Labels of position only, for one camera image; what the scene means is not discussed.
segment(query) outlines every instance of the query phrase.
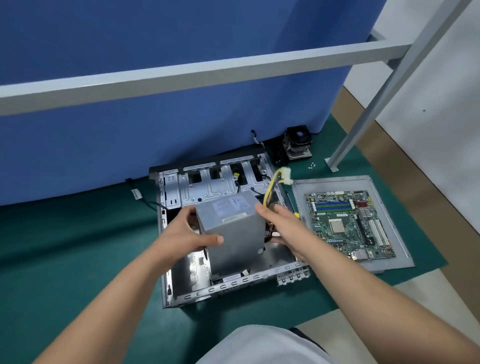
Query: white shirt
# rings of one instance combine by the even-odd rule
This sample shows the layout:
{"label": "white shirt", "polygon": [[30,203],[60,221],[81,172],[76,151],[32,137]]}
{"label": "white shirt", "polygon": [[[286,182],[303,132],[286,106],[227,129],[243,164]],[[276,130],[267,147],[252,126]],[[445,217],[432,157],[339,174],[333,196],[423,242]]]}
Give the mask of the white shirt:
{"label": "white shirt", "polygon": [[247,325],[233,331],[197,364],[332,364],[312,342],[283,328]]}

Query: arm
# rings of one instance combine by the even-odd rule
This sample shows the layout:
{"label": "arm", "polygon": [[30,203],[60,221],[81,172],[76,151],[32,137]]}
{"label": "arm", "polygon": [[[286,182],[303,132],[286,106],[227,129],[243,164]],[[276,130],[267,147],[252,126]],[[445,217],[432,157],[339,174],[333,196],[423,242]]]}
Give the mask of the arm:
{"label": "arm", "polygon": [[199,235],[189,224],[194,206],[183,208],[153,244],[115,279],[41,353],[35,364],[120,363],[158,278],[175,262],[217,235]]}
{"label": "arm", "polygon": [[378,362],[480,363],[470,339],[316,237],[291,212],[255,208],[275,224],[283,238],[277,242],[312,267]]}

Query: yellow wire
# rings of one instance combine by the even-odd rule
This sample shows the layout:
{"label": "yellow wire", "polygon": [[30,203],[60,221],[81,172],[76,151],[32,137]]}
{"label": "yellow wire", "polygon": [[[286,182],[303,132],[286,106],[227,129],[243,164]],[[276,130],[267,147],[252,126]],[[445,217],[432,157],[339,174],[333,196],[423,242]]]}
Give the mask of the yellow wire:
{"label": "yellow wire", "polygon": [[280,174],[280,170],[281,170],[281,168],[279,168],[279,169],[276,170],[276,172],[274,173],[273,178],[272,178],[272,180],[271,180],[271,182],[270,182],[270,185],[269,185],[268,188],[267,188],[267,192],[265,192],[265,196],[264,196],[264,206],[267,206],[267,201],[268,201],[268,199],[270,198],[270,195],[271,195],[271,193],[272,193],[272,189],[273,189],[273,187],[274,187],[274,185],[275,185],[275,180],[277,179],[278,175]]}

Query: white wall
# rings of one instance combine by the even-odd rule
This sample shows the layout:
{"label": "white wall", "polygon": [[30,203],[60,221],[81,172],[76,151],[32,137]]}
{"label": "white wall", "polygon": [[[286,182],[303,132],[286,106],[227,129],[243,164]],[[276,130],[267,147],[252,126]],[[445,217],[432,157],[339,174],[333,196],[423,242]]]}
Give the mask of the white wall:
{"label": "white wall", "polygon": [[[413,41],[440,4],[388,0],[375,29]],[[479,19],[473,0],[377,121],[480,232]],[[365,107],[390,73],[382,62],[354,66],[345,87]]]}

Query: white connector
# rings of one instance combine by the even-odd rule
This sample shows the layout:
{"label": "white connector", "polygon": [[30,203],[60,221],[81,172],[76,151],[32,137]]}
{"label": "white connector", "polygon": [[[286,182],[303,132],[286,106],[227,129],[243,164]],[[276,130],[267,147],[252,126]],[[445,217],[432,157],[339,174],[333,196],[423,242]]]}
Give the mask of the white connector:
{"label": "white connector", "polygon": [[289,167],[280,168],[280,174],[282,175],[283,184],[293,184],[293,179],[291,179],[292,169]]}

